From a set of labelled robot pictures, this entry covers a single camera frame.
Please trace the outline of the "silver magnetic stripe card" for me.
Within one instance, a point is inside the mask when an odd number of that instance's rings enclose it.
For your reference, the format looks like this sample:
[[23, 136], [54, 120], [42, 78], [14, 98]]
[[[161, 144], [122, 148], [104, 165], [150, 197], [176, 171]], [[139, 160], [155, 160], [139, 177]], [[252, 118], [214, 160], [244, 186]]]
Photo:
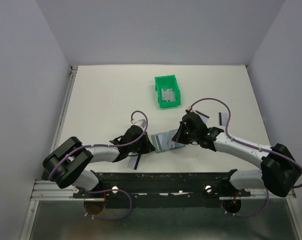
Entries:
[[157, 152], [164, 152], [170, 149], [169, 139], [167, 134], [155, 134], [151, 136], [152, 142]]

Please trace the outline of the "green leather card holder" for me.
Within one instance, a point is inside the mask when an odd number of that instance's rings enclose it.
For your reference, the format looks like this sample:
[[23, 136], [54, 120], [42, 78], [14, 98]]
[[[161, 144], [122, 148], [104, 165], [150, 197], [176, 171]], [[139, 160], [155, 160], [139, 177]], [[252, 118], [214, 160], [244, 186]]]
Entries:
[[151, 142], [155, 147], [156, 154], [185, 147], [184, 144], [177, 143], [172, 140], [172, 138], [176, 135], [177, 131], [177, 129], [173, 129], [166, 132], [153, 134], [151, 136]]

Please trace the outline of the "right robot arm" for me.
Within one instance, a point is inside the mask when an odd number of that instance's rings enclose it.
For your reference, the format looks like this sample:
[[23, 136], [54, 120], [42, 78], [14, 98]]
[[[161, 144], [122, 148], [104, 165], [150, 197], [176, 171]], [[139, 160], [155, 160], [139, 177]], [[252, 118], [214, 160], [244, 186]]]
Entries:
[[227, 135], [224, 129], [207, 127], [200, 115], [188, 112], [182, 117], [172, 141], [183, 145], [197, 143], [204, 149], [242, 159], [256, 170], [235, 170], [221, 183], [221, 191], [232, 196], [238, 190], [267, 189], [286, 197], [302, 174], [288, 148], [282, 144], [260, 145]]

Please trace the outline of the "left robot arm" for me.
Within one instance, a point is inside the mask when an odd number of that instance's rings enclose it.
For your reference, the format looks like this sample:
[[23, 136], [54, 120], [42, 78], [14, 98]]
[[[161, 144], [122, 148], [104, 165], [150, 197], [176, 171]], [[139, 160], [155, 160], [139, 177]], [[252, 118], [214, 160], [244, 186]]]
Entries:
[[95, 198], [101, 194], [102, 185], [93, 171], [86, 170], [88, 164], [116, 163], [131, 154], [138, 157], [155, 150], [146, 128], [134, 124], [107, 144], [84, 145], [76, 136], [69, 137], [43, 160], [42, 166], [48, 173], [48, 180], [59, 188], [84, 188], [90, 197]]

